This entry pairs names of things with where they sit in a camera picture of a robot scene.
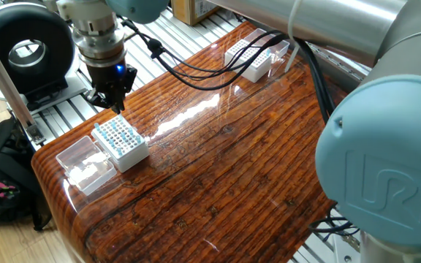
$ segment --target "silver robot arm segment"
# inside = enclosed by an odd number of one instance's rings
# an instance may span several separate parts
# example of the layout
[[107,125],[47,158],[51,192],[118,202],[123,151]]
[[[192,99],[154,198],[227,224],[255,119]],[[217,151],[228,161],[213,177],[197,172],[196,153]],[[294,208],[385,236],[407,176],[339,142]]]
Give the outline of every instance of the silver robot arm segment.
[[73,40],[92,78],[90,103],[111,108],[119,114],[124,99],[131,91],[137,70],[125,62],[124,31],[116,13],[137,23],[150,23],[160,16],[168,1],[60,0],[56,2],[60,16],[72,21]]

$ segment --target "black cable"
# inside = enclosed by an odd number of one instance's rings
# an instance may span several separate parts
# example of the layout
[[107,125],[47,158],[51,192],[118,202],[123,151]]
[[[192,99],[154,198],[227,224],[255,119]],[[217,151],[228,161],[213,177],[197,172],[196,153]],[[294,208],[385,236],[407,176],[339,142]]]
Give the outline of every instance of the black cable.
[[224,84],[215,86],[215,87],[199,87],[196,86],[186,80],[184,80],[181,76],[179,76],[178,74],[176,74],[174,72],[174,70],[170,67],[170,65],[168,65],[162,58],[157,57],[157,59],[159,60],[160,64],[174,77],[176,77],[178,80],[180,80],[182,83],[192,87],[192,88],[196,88],[197,90],[200,91],[215,91],[221,88],[224,88],[230,84],[232,84],[235,80],[237,80],[242,74],[243,72],[245,72],[250,66],[251,64],[256,60],[256,58],[262,53],[262,51],[264,51],[266,48],[268,47],[272,47],[274,45],[277,45],[278,43],[280,43],[282,40],[288,38],[288,36],[286,35],[278,35],[274,38],[272,38],[271,40],[269,40],[267,43],[265,43],[261,49],[259,49],[258,52],[256,52],[256,54],[254,54],[249,60],[248,63],[239,71],[239,73],[236,74],[236,76],[234,76],[231,80],[227,81]]
[[[245,48],[242,48],[238,51],[237,56],[234,56],[231,60],[230,63],[228,63],[228,65],[226,65],[225,67],[221,68],[221,69],[201,69],[197,66],[193,66],[190,65],[188,63],[186,63],[185,61],[179,59],[175,54],[171,53],[167,48],[163,47],[162,44],[156,40],[153,39],[143,33],[141,33],[139,31],[139,29],[136,27],[136,25],[130,21],[130,20],[125,20],[122,22],[122,24],[124,26],[128,26],[130,29],[132,29],[137,35],[139,35],[141,37],[141,39],[146,43],[146,45],[148,46],[148,49],[150,51],[152,51],[152,58],[157,58],[157,60],[159,61],[159,63],[170,73],[172,74],[174,77],[176,77],[178,80],[180,80],[182,83],[192,87],[192,88],[196,88],[198,90],[201,91],[214,91],[216,89],[220,89],[223,88],[231,83],[233,83],[237,78],[239,78],[243,72],[245,72],[250,66],[251,64],[254,62],[254,60],[257,59],[257,57],[262,53],[262,51],[264,51],[266,48],[276,45],[279,42],[281,42],[282,40],[288,38],[286,35],[281,34],[279,31],[269,31],[266,32],[262,35],[260,35],[259,37],[257,37],[255,40],[253,40],[251,43],[249,43]],[[259,50],[257,51],[256,54],[254,54],[249,60],[247,60],[246,62],[238,65],[238,66],[234,66],[237,62],[238,59],[249,49],[249,48],[255,48],[254,44],[256,42],[258,42],[259,40],[261,40],[263,37],[269,36],[271,34],[277,34],[275,37],[273,37],[271,40],[269,40],[268,42],[266,42],[266,44],[264,44],[262,47],[257,47],[259,48]],[[314,86],[315,86],[315,90],[316,90],[316,97],[318,99],[318,103],[319,103],[319,107],[321,109],[321,113],[322,113],[322,117],[323,120],[327,123],[330,115],[332,115],[334,109],[335,109],[335,104],[333,102],[333,99],[331,97],[331,95],[329,94],[329,91],[327,89],[327,83],[324,79],[324,76],[322,74],[321,68],[316,60],[316,57],[313,54],[313,51],[311,50],[311,48],[306,44],[306,42],[304,42],[301,39],[296,39],[297,43],[300,45],[300,48],[303,50],[303,52],[306,54],[308,63],[310,65],[310,70],[311,70],[311,75],[313,77],[313,81],[314,81]],[[173,61],[175,62],[176,66],[182,71],[176,71],[174,70],[170,65],[168,65],[162,58],[160,58],[160,55],[162,53],[166,53],[168,54],[170,57],[172,57]],[[192,68],[192,69],[196,69],[202,72],[210,72],[212,74],[210,75],[204,75],[204,76],[196,76],[196,75],[189,75],[180,65],[178,65],[178,63],[176,62],[180,62],[182,64],[184,64],[185,66]],[[222,84],[222,85],[218,85],[216,87],[200,87],[197,85],[194,85],[186,80],[183,79],[183,77],[187,77],[190,80],[194,80],[194,81],[203,81],[203,80],[207,80],[210,79],[212,77],[217,77],[220,76],[226,72],[231,72],[231,71],[235,71],[236,69],[241,69],[236,76],[234,76],[230,81]]]
[[327,83],[322,74],[321,67],[318,64],[316,57],[311,48],[301,39],[295,39],[300,45],[300,49],[306,54],[306,58],[310,65],[311,76],[313,77],[314,87],[316,89],[316,96],[318,98],[319,107],[321,109],[322,118],[327,123],[329,117],[333,114],[335,109],[334,101],[327,89]]
[[[337,205],[337,203],[335,203],[334,205],[332,205],[330,207],[330,209],[327,212],[326,218],[324,218],[322,220],[315,221],[308,226],[308,229],[311,230],[313,233],[325,233],[325,234],[327,234],[326,237],[323,240],[325,242],[329,239],[329,236],[331,236],[331,235],[339,235],[339,236],[342,236],[342,237],[349,237],[349,236],[357,234],[360,231],[360,229],[358,227],[354,226],[353,223],[350,222],[347,218],[332,217],[331,216],[331,211],[335,210],[336,205]],[[340,226],[337,226],[334,222],[339,222],[339,221],[346,221],[346,223],[342,224]],[[321,223],[326,223],[329,227],[328,228],[319,228],[319,225]]]
[[[136,34],[138,34],[140,37],[141,37],[141,39],[146,43],[146,44],[148,44],[148,40],[147,39],[152,39],[150,36],[148,36],[148,35],[146,35],[146,34],[144,34],[144,33],[141,33],[140,31],[139,31],[139,29],[136,27],[136,25],[132,22],[132,21],[130,21],[130,20],[125,20],[125,21],[123,21],[121,24],[123,24],[123,26],[127,26],[127,27],[129,27],[131,30],[133,30]],[[254,39],[253,41],[251,41],[249,44],[248,44],[248,46],[247,47],[244,47],[243,49],[244,49],[244,52],[246,52],[249,48],[252,48],[252,46],[256,43],[256,42],[258,42],[258,41],[260,41],[261,39],[263,39],[264,37],[267,37],[267,36],[270,36],[271,34],[280,34],[280,31],[277,31],[277,30],[272,30],[272,31],[269,31],[269,32],[266,32],[266,33],[264,33],[264,34],[261,34],[260,36],[258,36],[256,39]],[[188,64],[188,63],[186,63],[185,61],[183,61],[182,59],[180,59],[179,57],[177,57],[175,54],[173,54],[173,53],[171,53],[167,48],[165,48],[165,47],[163,47],[162,46],[162,48],[163,48],[163,51],[164,52],[166,52],[168,55],[170,55],[170,56],[172,56],[174,59],[176,59],[177,61],[179,61],[180,63],[182,63],[182,64],[184,64],[185,66],[188,66],[188,67],[190,67],[190,68],[192,68],[192,69],[196,69],[196,70],[199,70],[199,71],[203,71],[203,72],[210,72],[210,73],[220,73],[220,72],[225,72],[225,70],[228,70],[227,72],[231,72],[231,71],[233,71],[233,70],[236,70],[236,69],[239,69],[239,68],[241,68],[241,67],[243,67],[243,66],[241,66],[241,65],[239,65],[238,67],[235,67],[235,68],[229,68],[229,69],[227,69],[228,68],[228,65],[227,66],[225,66],[224,68],[222,68],[222,69],[201,69],[201,68],[199,68],[199,67],[197,67],[197,66],[193,66],[193,65],[190,65],[190,64]],[[236,58],[236,61],[240,58],[241,56],[236,56],[236,57],[234,57],[234,59]]]
[[[240,56],[239,56],[239,54],[241,53],[241,52],[243,52],[243,51],[245,51],[245,50],[248,50],[248,48],[246,48],[246,47],[242,47],[236,54],[235,54],[235,56],[233,56],[233,58],[232,58],[232,60],[230,60],[229,61],[229,63],[228,63],[228,65],[226,65],[226,67],[228,67],[230,64],[233,64],[233,61],[236,59],[236,58],[239,58]],[[213,73],[213,74],[211,74],[211,75],[207,75],[207,76],[195,76],[195,75],[188,75],[188,73],[184,70],[184,69],[182,69],[179,65],[178,65],[178,63],[177,63],[177,59],[176,59],[176,56],[172,56],[172,54],[171,53],[168,53],[168,50],[167,51],[165,51],[172,59],[173,59],[173,61],[175,62],[175,64],[177,65],[177,67],[182,71],[182,72],[184,72],[184,74],[182,74],[182,73],[180,73],[180,72],[176,72],[177,74],[179,74],[179,75],[181,75],[181,76],[184,76],[184,77],[188,77],[188,78],[190,78],[190,79],[192,79],[192,80],[195,80],[195,81],[203,81],[203,80],[207,80],[207,79],[209,79],[209,78],[212,78],[212,77],[217,77],[217,76],[220,76],[220,75],[222,75],[222,74],[224,74],[224,73],[227,73],[227,72],[232,72],[232,71],[235,71],[236,69],[240,69],[240,68],[242,68],[242,67],[244,67],[245,65],[246,65],[246,63],[242,63],[242,64],[240,64],[240,65],[238,65],[238,66],[235,66],[235,67],[233,67],[233,68],[230,68],[230,69],[228,69],[228,68],[223,68],[223,69],[221,69],[222,71],[221,72],[219,72],[219,73]]]

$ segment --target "glossy wood surface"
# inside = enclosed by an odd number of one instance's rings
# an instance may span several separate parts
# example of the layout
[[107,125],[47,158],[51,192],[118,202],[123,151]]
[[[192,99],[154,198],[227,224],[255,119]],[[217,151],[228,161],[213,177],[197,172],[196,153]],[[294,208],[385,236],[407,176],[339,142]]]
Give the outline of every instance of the glossy wood surface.
[[[225,50],[254,29],[244,23],[188,62],[222,67]],[[70,245],[87,262],[287,262],[331,203],[314,167],[324,124],[309,67],[301,58],[287,74],[279,66],[220,91],[165,74],[134,92],[123,115],[151,155],[89,196],[56,155],[113,112],[39,150],[32,164]]]

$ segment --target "plastic container lid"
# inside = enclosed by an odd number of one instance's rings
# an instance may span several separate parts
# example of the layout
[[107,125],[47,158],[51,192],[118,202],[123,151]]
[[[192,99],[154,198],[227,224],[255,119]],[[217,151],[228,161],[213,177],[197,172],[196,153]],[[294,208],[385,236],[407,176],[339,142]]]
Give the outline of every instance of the plastic container lid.
[[89,136],[58,154],[56,160],[66,170],[71,184],[86,195],[92,194],[117,173],[108,156]]

